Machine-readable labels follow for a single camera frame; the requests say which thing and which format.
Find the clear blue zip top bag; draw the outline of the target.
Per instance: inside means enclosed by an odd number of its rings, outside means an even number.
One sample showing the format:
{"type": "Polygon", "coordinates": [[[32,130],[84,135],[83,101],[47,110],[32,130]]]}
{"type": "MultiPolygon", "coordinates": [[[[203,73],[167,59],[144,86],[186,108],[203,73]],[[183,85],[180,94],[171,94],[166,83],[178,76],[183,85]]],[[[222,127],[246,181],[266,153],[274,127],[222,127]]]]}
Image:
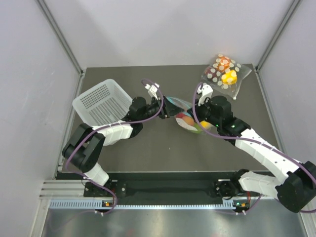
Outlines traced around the clear blue zip top bag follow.
{"type": "Polygon", "coordinates": [[[192,133],[196,133],[196,134],[204,133],[201,127],[195,122],[193,116],[187,112],[187,110],[192,107],[192,104],[190,102],[184,101],[176,97],[170,97],[170,96],[168,96],[167,99],[173,105],[183,110],[182,112],[178,113],[175,116],[175,120],[180,127],[192,133]]]}

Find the yellow fake lemon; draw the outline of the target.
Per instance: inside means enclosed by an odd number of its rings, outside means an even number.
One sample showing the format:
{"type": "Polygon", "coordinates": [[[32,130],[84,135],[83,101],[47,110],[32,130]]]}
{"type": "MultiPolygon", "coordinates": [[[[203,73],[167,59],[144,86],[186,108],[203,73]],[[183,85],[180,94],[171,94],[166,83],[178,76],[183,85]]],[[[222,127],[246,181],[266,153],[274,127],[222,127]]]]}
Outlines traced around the yellow fake lemon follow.
{"type": "Polygon", "coordinates": [[[200,122],[201,126],[204,128],[204,129],[210,129],[212,127],[212,124],[206,122],[206,121],[201,121],[200,122]]]}

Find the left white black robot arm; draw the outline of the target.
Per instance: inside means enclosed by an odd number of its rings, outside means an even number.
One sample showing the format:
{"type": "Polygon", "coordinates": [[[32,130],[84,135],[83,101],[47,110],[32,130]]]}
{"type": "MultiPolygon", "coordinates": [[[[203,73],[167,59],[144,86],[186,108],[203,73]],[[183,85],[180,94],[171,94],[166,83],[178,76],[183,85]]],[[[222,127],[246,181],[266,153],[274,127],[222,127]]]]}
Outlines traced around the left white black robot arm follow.
{"type": "Polygon", "coordinates": [[[115,123],[94,127],[80,124],[63,148],[62,156],[79,169],[84,177],[96,183],[96,192],[106,196],[111,192],[112,184],[108,181],[109,175],[98,163],[102,148],[137,136],[143,129],[143,123],[150,119],[166,119],[183,111],[165,96],[162,99],[153,97],[150,104],[145,98],[136,97],[127,114],[115,123]]]}

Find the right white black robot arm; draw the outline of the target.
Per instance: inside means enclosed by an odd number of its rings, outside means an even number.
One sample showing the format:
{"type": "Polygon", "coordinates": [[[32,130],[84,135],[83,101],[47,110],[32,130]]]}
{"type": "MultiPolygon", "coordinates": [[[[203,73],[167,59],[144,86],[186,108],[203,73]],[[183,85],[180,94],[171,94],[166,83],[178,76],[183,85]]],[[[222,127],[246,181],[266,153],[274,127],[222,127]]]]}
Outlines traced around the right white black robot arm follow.
{"type": "Polygon", "coordinates": [[[298,213],[316,196],[316,166],[297,161],[265,141],[249,124],[233,115],[224,96],[193,99],[191,113],[196,122],[206,121],[217,128],[217,138],[228,141],[267,168],[272,176],[247,169],[233,174],[229,195],[256,192],[277,199],[289,211],[298,213]]]}

